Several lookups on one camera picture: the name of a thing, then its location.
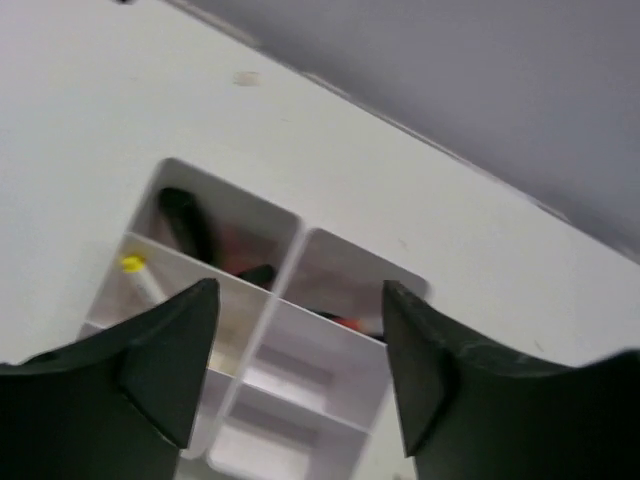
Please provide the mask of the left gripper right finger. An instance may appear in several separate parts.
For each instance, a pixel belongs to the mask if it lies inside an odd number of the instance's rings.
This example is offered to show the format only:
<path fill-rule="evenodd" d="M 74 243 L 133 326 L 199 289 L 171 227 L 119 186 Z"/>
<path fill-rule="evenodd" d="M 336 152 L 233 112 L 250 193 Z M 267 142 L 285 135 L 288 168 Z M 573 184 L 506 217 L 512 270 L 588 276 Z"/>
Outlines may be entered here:
<path fill-rule="evenodd" d="M 635 479 L 639 354 L 579 367 L 506 347 L 397 281 L 383 329 L 404 450 L 421 479 Z"/>

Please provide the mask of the pink black highlighter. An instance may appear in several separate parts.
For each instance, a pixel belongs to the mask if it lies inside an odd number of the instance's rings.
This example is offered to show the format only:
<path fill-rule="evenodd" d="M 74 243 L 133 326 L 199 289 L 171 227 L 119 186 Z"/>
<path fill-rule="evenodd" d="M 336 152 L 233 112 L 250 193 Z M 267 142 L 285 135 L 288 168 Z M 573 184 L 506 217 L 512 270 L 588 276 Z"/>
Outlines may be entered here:
<path fill-rule="evenodd" d="M 214 265 L 218 244 L 197 197 L 183 189 L 166 187 L 159 191 L 157 205 L 180 250 Z"/>

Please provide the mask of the red ink pen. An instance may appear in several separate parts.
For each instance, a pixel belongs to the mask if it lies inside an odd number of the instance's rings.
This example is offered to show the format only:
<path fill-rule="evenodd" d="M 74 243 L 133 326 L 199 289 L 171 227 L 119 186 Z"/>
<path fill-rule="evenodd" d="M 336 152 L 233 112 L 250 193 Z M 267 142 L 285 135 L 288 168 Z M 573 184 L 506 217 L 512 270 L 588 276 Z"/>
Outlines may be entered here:
<path fill-rule="evenodd" d="M 363 335 L 366 335 L 372 339 L 385 342 L 384 333 L 381 329 L 376 329 L 369 323 L 356 318 L 347 318 L 333 313 L 325 311 L 313 310 L 313 313 L 330 320 L 336 324 L 342 325 L 345 328 L 351 329 Z"/>

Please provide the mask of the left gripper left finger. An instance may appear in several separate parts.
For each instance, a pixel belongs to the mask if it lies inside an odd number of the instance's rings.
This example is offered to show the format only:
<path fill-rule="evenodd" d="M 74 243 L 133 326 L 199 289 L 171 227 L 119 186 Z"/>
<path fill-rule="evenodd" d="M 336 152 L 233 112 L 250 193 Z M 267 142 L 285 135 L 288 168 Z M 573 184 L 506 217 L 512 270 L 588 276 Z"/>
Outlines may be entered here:
<path fill-rule="evenodd" d="M 4 479 L 171 479 L 193 430 L 219 283 L 1 366 Z"/>

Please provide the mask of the green black highlighter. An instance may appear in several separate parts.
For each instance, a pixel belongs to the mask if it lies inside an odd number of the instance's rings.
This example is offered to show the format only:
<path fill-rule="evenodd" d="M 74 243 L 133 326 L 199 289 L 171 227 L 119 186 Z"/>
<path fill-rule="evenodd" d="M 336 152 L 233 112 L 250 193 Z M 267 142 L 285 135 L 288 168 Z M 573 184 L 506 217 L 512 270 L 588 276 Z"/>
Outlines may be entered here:
<path fill-rule="evenodd" d="M 262 264 L 243 270 L 236 277 L 254 286 L 269 290 L 277 272 L 270 264 Z"/>

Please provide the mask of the yellow capped white marker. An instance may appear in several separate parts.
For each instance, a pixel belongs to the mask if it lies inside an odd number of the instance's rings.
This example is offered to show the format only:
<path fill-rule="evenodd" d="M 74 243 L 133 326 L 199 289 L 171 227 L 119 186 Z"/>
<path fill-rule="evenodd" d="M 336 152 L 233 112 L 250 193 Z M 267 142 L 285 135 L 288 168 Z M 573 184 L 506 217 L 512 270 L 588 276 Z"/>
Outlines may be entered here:
<path fill-rule="evenodd" d="M 144 257 L 137 254 L 124 256 L 120 259 L 120 267 L 133 289 L 147 305 L 156 306 L 167 300 Z"/>

